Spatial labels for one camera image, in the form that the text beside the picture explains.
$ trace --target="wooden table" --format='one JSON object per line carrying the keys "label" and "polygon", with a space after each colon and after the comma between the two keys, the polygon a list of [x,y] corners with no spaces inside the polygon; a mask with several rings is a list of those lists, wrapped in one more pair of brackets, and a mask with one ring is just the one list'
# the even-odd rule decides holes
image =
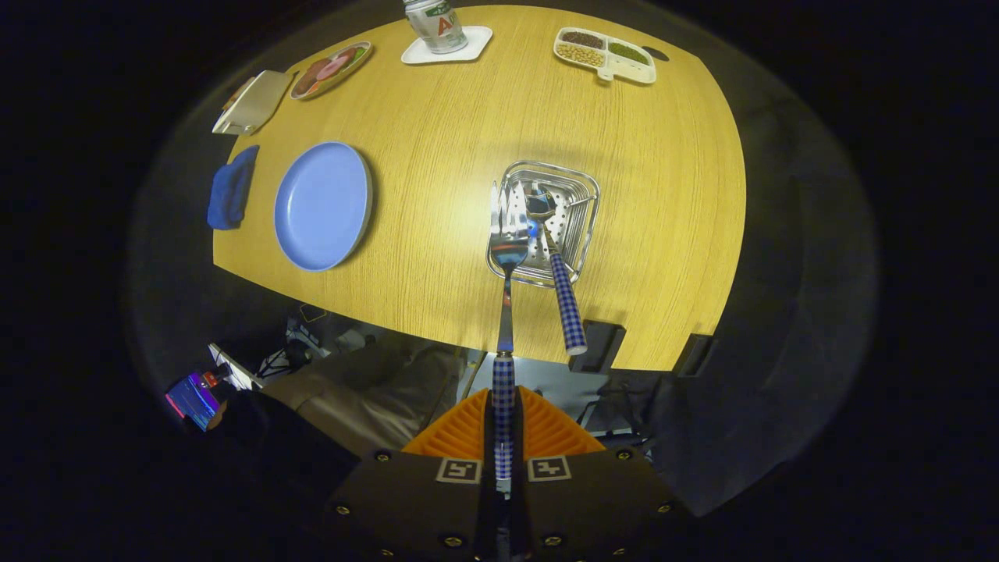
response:
{"label": "wooden table", "polygon": [[[477,61],[408,66],[415,39],[400,20],[324,49],[374,45],[363,67],[309,101],[282,99],[233,156],[259,144],[246,218],[215,231],[215,264],[279,293],[351,318],[493,350],[502,282],[486,264],[493,180],[516,160],[583,171],[601,201],[575,295],[583,318],[623,325],[613,366],[671,369],[687,335],[711,334],[738,261],[745,174],[735,121],[696,57],[604,20],[546,8],[458,9],[494,37]],[[561,27],[650,46],[658,79],[601,83],[555,58]],[[282,253],[274,201],[310,147],[357,148],[374,176],[365,239],[343,264],[303,271]],[[554,292],[514,283],[514,355],[564,362]]]}

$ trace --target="blue cloth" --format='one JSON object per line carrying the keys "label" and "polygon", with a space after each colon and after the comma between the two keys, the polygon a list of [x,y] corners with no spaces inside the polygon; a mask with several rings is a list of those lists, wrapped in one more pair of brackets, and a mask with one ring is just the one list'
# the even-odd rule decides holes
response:
{"label": "blue cloth", "polygon": [[260,145],[239,153],[231,164],[219,168],[212,180],[212,197],[208,200],[208,224],[216,230],[231,230],[243,220],[247,205],[250,179]]}

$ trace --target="fork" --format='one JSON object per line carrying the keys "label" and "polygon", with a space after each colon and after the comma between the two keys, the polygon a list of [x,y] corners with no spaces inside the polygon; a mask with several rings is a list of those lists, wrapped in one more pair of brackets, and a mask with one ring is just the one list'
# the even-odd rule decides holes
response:
{"label": "fork", "polygon": [[510,277],[527,257],[528,234],[525,211],[511,212],[510,187],[497,189],[493,182],[490,254],[502,268],[502,309],[499,313],[497,357],[493,361],[493,418],[496,426],[494,453],[497,479],[510,477],[513,466],[512,419],[516,384],[513,378],[513,316],[510,307]]}

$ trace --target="blue plate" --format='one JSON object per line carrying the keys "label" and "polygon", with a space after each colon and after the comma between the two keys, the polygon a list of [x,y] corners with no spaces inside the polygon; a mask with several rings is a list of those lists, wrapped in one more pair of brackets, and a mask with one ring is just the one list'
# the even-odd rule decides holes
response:
{"label": "blue plate", "polygon": [[371,210],[364,158],[342,142],[325,142],[299,156],[285,174],[274,202],[274,230],[292,263],[325,271],[351,255]]}

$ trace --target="checkered utensil handle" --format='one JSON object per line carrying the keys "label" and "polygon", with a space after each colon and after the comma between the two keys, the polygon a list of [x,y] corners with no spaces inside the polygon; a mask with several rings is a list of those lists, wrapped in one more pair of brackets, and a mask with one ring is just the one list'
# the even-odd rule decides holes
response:
{"label": "checkered utensil handle", "polygon": [[497,356],[493,361],[493,420],[496,439],[497,479],[510,477],[513,467],[513,358]]}
{"label": "checkered utensil handle", "polygon": [[575,305],[575,295],[572,293],[572,284],[568,281],[565,262],[558,252],[551,252],[548,260],[551,262],[551,276],[555,278],[558,314],[562,319],[562,335],[565,336],[565,353],[585,353],[586,335],[582,331],[582,319],[579,318],[579,308]]}

